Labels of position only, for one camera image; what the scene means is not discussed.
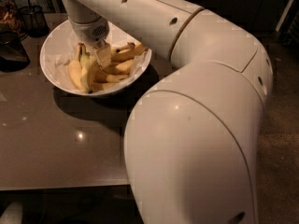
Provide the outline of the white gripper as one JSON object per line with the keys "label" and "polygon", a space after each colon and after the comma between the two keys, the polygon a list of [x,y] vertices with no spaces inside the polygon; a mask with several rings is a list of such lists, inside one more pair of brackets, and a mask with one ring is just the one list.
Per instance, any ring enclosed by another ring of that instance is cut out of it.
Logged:
{"label": "white gripper", "polygon": [[109,34],[108,21],[99,17],[95,21],[87,23],[78,23],[70,20],[71,26],[78,39],[93,48],[93,53],[102,68],[111,64],[111,46],[106,42]]}

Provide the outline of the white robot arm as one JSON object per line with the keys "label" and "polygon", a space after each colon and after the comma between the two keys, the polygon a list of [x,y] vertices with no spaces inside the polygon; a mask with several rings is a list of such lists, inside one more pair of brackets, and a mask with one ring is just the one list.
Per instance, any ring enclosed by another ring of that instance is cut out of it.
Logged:
{"label": "white robot arm", "polygon": [[184,0],[63,0],[99,15],[174,66],[136,103],[125,165],[144,224],[258,224],[257,140],[273,87],[253,35]]}

